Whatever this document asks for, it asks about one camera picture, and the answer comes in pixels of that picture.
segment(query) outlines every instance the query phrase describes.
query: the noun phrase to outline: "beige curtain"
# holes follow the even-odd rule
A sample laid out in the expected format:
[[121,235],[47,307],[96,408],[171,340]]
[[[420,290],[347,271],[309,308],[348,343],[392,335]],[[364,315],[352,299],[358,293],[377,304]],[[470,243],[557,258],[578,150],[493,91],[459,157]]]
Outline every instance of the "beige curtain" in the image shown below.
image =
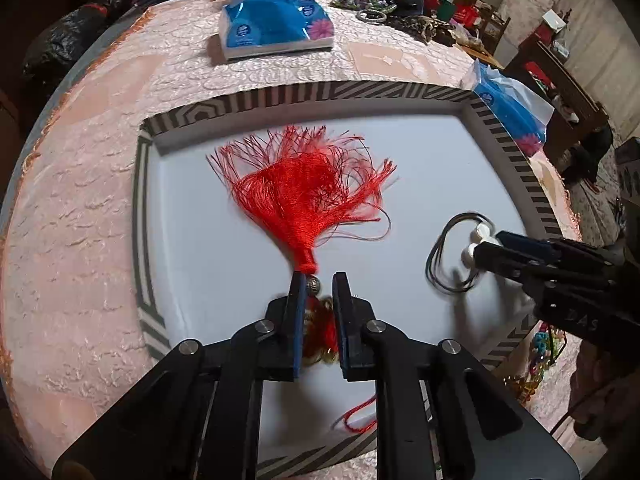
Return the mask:
[[602,102],[622,140],[640,137],[640,46],[615,4],[558,0],[554,9],[573,9],[564,35],[569,72]]

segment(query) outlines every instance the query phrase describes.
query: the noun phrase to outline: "tray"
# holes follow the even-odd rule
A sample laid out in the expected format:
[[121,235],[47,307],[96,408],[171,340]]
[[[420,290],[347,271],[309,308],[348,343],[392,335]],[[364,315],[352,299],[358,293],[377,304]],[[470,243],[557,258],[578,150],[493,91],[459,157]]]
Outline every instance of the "tray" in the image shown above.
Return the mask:
[[[454,337],[489,369],[535,324],[529,300],[494,275],[462,297],[426,281],[426,257],[453,215],[475,210],[498,229],[539,238],[561,231],[527,159],[471,91],[395,81],[332,81],[254,89],[174,108],[144,121],[133,197],[133,253],[140,323],[159,360],[185,338],[229,338],[286,295],[291,264],[238,209],[206,161],[230,139],[286,124],[363,134],[375,162],[398,169],[384,191],[392,227],[379,241],[332,238],[317,248],[318,277],[348,274],[376,317],[419,340]],[[370,237],[384,222],[351,229]],[[462,268],[472,224],[447,238],[446,269]],[[372,449],[376,432],[351,434],[348,409],[374,393],[346,383],[337,364],[304,368],[293,384],[265,383],[258,478],[293,476]],[[358,413],[363,423],[374,406]]]

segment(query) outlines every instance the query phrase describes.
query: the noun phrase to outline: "black cord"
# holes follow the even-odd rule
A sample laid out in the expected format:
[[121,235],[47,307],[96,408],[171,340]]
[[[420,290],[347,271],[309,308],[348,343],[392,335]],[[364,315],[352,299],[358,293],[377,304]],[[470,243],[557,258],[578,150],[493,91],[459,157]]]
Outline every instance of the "black cord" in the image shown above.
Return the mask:
[[492,235],[495,232],[494,223],[491,222],[486,216],[481,215],[480,213],[476,213],[473,211],[468,211],[466,213],[460,213],[459,215],[455,215],[451,220],[447,222],[447,225],[444,226],[444,229],[438,236],[435,245],[431,249],[429,256],[427,257],[427,264],[425,268],[425,272],[427,275],[427,280],[431,283],[431,285],[443,290],[445,292],[450,292],[451,294],[461,294],[462,292],[467,292],[473,288],[476,284],[476,278],[479,275],[479,271],[477,269],[471,270],[469,272],[469,276],[466,280],[463,280],[457,284],[444,283],[441,278],[437,276],[437,272],[442,266],[442,253],[444,252],[444,242],[447,238],[447,234],[449,231],[453,229],[453,227],[460,222],[464,222],[466,220],[473,220],[477,223],[485,223],[488,224],[491,228]]
[[566,421],[569,416],[575,413],[575,410],[580,408],[580,406],[582,406],[587,400],[591,399],[591,397],[593,397],[595,394],[601,392],[607,386],[610,386],[610,384],[616,379],[619,379],[619,377],[612,377],[608,381],[605,381],[603,384],[598,386],[597,388],[594,388],[593,390],[591,390],[588,394],[585,394],[580,400],[578,400],[578,402],[576,402],[572,407],[570,407],[563,416],[560,417],[560,420],[556,422],[556,425],[551,429],[551,431],[549,431],[549,433],[553,435],[556,431],[558,431],[558,429],[560,428],[560,426],[562,426],[564,421]]

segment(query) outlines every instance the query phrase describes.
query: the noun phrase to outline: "red ornament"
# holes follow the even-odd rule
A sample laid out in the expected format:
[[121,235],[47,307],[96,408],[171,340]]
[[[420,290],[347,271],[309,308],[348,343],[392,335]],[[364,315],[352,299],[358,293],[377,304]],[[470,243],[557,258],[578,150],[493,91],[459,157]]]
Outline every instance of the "red ornament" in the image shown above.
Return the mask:
[[209,155],[244,212],[285,244],[295,269],[318,270],[316,239],[340,224],[379,221],[381,186],[395,166],[374,168],[364,138],[329,139],[326,127],[286,126],[268,139],[249,136]]

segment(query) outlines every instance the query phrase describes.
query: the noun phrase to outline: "textured tablecloth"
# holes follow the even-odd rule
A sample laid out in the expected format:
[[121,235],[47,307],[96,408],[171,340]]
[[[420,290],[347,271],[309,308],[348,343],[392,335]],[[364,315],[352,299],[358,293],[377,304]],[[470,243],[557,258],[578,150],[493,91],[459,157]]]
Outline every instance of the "textured tablecloth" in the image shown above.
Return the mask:
[[[227,64],[216,36],[223,3],[175,0],[149,9],[65,95],[22,164],[1,254],[0,369],[21,435],[45,471],[151,365],[130,239],[144,118],[219,94],[315,80],[457,86],[472,63],[459,49],[425,46],[325,5],[335,24],[332,51]],[[575,238],[557,173],[543,154],[534,160],[563,233]],[[374,464],[368,455],[311,477],[373,478]]]

